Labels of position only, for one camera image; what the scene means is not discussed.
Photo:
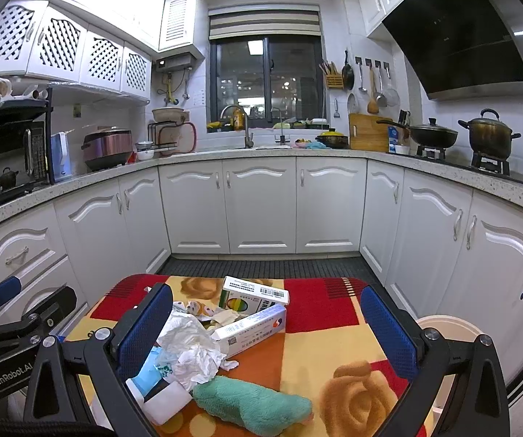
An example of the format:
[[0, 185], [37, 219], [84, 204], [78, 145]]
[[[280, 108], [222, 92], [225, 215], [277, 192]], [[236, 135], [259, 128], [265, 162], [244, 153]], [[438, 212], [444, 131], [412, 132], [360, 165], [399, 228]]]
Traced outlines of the wooden cutting board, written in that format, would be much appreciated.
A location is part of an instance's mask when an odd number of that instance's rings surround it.
[[387, 152], [390, 118], [375, 114], [349, 114], [349, 146], [352, 150]]

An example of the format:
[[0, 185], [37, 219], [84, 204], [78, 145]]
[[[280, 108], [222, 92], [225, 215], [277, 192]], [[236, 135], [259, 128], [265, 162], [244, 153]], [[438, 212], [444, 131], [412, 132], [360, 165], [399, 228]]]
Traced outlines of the white small box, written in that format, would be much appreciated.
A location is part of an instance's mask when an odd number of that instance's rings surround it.
[[144, 412], [154, 425], [163, 425], [192, 401], [181, 383], [161, 379], [145, 396]]

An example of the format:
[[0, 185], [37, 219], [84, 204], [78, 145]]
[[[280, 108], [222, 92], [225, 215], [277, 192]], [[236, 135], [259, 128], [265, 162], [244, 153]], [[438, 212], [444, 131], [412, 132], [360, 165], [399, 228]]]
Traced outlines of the blue plastic wipes pack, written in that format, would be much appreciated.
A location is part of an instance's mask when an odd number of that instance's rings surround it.
[[156, 361], [159, 355], [160, 348], [153, 346], [139, 374], [132, 378], [132, 382], [141, 393], [144, 401], [153, 398], [169, 385], [169, 382], [164, 380], [157, 368]]

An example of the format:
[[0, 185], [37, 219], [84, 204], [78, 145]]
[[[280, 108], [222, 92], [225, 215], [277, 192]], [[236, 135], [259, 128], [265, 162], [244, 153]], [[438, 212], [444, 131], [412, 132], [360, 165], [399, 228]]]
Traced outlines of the wooden spatula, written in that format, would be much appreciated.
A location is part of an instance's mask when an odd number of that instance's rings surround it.
[[379, 105], [376, 100], [377, 89], [375, 83], [375, 74], [372, 67], [369, 67], [369, 82], [370, 82], [370, 99], [367, 104], [367, 113], [368, 114], [378, 114]]

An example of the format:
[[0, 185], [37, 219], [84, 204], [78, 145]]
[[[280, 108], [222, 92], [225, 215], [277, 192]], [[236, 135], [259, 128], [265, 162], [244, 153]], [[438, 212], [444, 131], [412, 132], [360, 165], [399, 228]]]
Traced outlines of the black range hood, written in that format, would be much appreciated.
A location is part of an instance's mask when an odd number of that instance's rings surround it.
[[404, 0], [383, 20], [428, 99], [523, 96], [523, 59], [489, 0]]

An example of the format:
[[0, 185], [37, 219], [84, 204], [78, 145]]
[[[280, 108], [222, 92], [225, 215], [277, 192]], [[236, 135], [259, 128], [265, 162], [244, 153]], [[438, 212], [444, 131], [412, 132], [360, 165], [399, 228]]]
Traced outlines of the colourful patterned table blanket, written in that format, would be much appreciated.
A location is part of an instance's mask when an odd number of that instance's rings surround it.
[[[249, 279], [287, 290], [285, 331], [237, 355], [239, 367], [221, 374], [313, 402], [314, 418], [280, 436], [374, 436], [407, 388], [392, 369], [360, 309], [366, 283], [347, 277]], [[166, 282], [173, 299], [216, 308], [223, 278], [135, 274], [96, 303], [67, 340], [113, 327], [146, 296], [148, 286]], [[254, 436], [208, 415], [194, 401], [156, 428], [160, 436]]]

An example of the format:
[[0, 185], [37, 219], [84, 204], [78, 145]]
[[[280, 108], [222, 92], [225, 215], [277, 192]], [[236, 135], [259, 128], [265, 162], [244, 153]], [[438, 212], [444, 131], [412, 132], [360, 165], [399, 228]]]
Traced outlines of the long white blue box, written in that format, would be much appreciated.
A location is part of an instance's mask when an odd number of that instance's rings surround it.
[[227, 358], [252, 348], [285, 330], [286, 308], [280, 304], [217, 328], [211, 335]]

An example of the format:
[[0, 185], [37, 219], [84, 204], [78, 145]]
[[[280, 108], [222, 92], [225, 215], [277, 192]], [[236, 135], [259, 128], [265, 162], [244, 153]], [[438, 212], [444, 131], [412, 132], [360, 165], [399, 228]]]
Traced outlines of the bronze stock pot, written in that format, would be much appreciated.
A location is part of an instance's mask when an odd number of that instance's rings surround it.
[[495, 160], [507, 161], [511, 154], [511, 143], [521, 138], [500, 120], [500, 115], [493, 109], [483, 109], [480, 116], [458, 124], [469, 131], [469, 142], [474, 153]]

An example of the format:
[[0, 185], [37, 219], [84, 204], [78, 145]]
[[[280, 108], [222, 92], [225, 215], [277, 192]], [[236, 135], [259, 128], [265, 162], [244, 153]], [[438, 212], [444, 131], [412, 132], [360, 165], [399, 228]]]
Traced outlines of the kitchen faucet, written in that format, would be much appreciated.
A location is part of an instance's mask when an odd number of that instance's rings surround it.
[[246, 149], [253, 149], [253, 134], [250, 132], [249, 129], [249, 116], [246, 114], [245, 109], [238, 104], [227, 105], [223, 107], [221, 111], [221, 117], [223, 117], [225, 113], [230, 109], [234, 109], [238, 114], [242, 116], [243, 143], [245, 144]]

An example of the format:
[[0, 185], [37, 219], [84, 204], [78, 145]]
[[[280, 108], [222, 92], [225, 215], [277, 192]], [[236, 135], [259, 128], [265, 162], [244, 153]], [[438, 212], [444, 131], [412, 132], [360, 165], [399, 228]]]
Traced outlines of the white box rainbow print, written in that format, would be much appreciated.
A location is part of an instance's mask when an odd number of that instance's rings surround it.
[[240, 316], [250, 316], [273, 305], [287, 306], [289, 303], [287, 290], [232, 276], [225, 277], [219, 299], [220, 308], [232, 310]]

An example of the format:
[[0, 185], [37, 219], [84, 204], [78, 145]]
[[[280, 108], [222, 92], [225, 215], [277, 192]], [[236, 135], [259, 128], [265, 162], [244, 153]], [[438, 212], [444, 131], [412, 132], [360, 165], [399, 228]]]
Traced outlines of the white tissue paper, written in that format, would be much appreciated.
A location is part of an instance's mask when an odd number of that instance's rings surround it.
[[194, 316], [173, 310], [157, 337], [155, 362], [167, 383], [178, 382], [188, 393], [213, 380], [219, 370], [231, 371], [239, 362], [222, 351]]

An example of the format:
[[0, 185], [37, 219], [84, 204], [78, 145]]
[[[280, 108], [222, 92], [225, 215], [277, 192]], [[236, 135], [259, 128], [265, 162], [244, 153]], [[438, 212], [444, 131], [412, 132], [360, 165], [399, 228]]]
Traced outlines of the black yellow casserole pot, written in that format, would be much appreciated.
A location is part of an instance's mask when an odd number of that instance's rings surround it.
[[321, 133], [316, 137], [316, 140], [332, 149], [347, 149], [349, 146], [348, 137], [335, 130]]

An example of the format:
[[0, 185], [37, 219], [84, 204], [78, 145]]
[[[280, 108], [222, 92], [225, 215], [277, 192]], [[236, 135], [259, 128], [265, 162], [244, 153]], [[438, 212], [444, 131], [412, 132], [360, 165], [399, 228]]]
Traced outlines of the green fluffy cloth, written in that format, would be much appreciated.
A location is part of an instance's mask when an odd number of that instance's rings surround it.
[[279, 436], [313, 418], [312, 402], [258, 384], [217, 376], [192, 390], [196, 405], [219, 419], [257, 436]]

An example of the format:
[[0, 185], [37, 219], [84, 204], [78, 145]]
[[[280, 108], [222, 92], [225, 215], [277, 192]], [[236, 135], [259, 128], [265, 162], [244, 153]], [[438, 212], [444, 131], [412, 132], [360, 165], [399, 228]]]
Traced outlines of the black wok with lid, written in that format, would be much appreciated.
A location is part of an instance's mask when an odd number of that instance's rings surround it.
[[396, 121], [386, 121], [386, 119], [378, 119], [377, 123], [404, 129], [417, 145], [432, 149], [448, 149], [456, 143], [458, 136], [456, 130], [434, 123], [407, 125]]

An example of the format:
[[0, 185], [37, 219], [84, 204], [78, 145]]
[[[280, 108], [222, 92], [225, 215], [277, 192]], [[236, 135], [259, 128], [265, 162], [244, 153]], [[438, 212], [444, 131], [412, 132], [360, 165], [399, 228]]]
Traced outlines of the pink rice cooker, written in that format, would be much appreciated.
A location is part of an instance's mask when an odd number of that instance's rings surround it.
[[125, 165], [133, 148], [132, 131], [117, 127], [89, 133], [81, 144], [83, 161], [93, 172]]

